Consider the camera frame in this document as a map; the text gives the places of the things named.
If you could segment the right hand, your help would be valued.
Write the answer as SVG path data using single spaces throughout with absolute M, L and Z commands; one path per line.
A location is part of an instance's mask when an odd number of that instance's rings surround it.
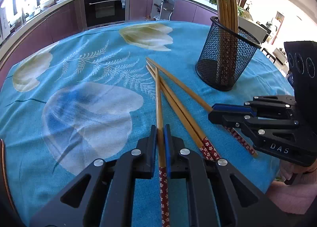
M 279 176 L 283 180 L 290 180 L 293 174 L 303 174 L 305 172 L 313 172 L 316 170 L 316 161 L 309 167 L 299 166 L 284 160 L 279 163 Z

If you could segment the pink sleeved right forearm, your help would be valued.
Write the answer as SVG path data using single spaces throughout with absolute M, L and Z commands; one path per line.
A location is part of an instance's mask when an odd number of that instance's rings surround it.
M 316 171 L 303 174 L 295 185 L 274 181 L 266 195 L 285 213 L 304 215 L 316 197 Z

